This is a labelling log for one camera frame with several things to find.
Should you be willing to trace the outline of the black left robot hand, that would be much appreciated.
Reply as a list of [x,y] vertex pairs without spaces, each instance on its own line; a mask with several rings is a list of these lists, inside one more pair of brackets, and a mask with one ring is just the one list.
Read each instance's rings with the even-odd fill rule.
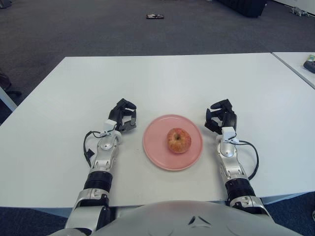
[[[130,120],[123,121],[123,117],[130,117]],[[119,132],[135,129],[136,105],[122,98],[110,111],[108,118],[116,122],[115,130]]]

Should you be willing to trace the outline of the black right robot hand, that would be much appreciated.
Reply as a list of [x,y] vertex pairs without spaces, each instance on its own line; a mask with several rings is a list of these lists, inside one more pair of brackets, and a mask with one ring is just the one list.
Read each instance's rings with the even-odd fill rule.
[[236,131],[237,115],[232,110],[232,104],[228,99],[219,101],[211,105],[210,109],[206,110],[205,127],[222,135],[224,127],[233,127]]

